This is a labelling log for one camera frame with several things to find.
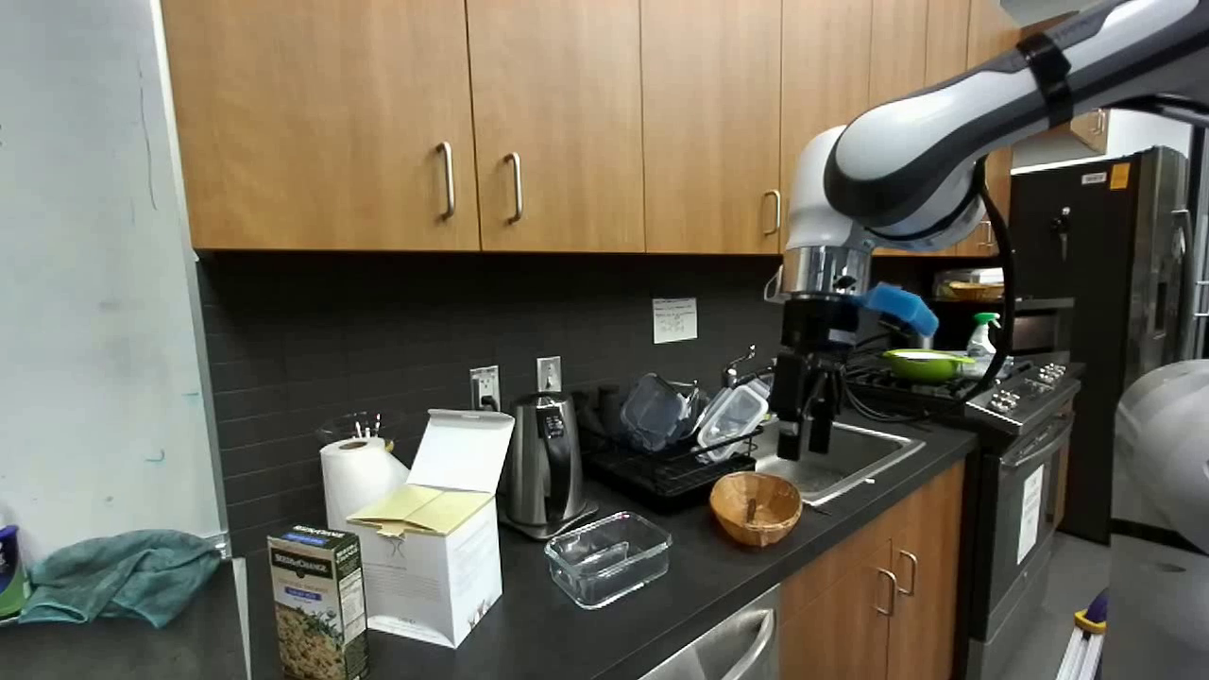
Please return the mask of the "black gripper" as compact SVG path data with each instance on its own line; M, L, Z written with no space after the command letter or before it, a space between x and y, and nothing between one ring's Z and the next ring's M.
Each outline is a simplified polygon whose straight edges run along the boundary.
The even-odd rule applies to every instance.
M833 448L833 422L840 413L840 370L848 368L858 340L858 304L823 294L823 297L791 297L781 305L781 357L780 357L780 387L774 387L774 416L780 416L780 459L800 459L800 422L806 422L806 392L818 387L818 401L809 407L809 448Z

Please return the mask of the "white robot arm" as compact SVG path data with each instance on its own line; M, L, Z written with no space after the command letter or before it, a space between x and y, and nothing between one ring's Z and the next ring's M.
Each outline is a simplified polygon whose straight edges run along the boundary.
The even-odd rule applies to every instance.
M829 455L867 314L920 340L936 316L869 280L877 246L936 251L988 213L988 154L1087 108L1205 122L1209 0L1095 0L983 64L818 131L791 183L774 413L796 448Z

